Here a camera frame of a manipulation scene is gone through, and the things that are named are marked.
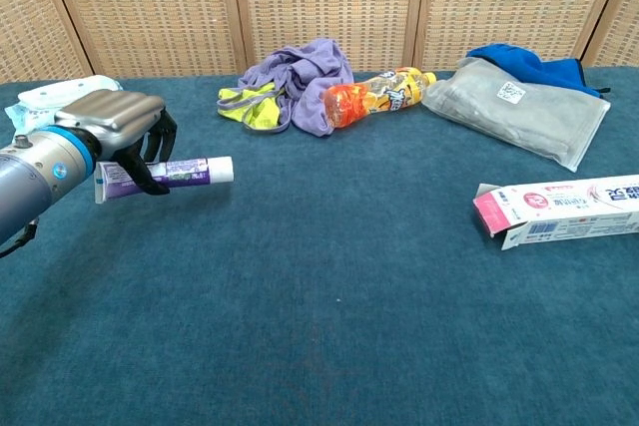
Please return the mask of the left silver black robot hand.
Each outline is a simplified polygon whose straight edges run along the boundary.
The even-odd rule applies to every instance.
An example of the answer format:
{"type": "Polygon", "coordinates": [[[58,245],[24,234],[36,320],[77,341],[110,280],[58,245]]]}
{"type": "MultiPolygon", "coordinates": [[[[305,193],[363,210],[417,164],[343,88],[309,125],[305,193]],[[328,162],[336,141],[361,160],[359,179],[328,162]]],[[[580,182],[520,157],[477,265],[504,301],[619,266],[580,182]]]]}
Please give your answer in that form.
{"type": "Polygon", "coordinates": [[[176,140],[177,124],[162,98],[98,90],[58,111],[54,126],[87,140],[97,162],[118,164],[142,192],[151,196],[170,192],[148,168],[154,161],[166,162],[176,140]]]}

